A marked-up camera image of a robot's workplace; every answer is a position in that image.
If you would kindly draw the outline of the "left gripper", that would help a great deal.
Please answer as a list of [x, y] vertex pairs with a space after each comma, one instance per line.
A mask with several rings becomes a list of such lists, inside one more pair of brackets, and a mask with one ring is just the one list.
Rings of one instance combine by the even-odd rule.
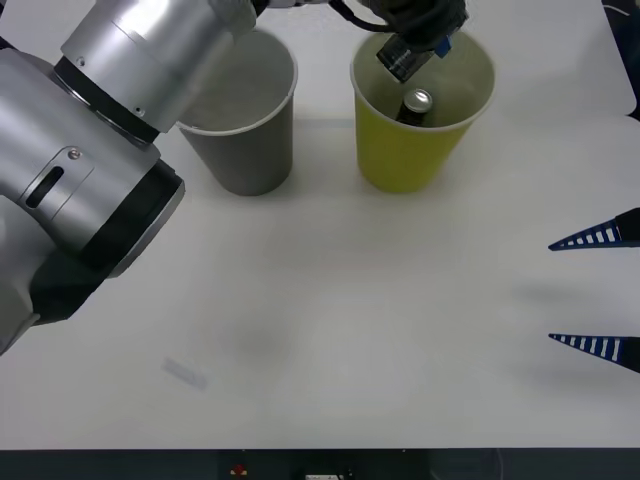
[[412, 49], [434, 50], [445, 57], [450, 37], [468, 18], [465, 0], [370, 1], [371, 11], [382, 18]]

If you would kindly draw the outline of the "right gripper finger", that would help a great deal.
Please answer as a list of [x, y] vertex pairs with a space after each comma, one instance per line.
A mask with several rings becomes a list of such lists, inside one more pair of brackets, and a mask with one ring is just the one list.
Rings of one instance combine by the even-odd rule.
[[640, 372], [640, 340], [636, 336], [582, 336], [550, 333], [548, 337], [635, 373]]
[[576, 232], [548, 246], [550, 251], [638, 248], [640, 212], [634, 208], [613, 219]]

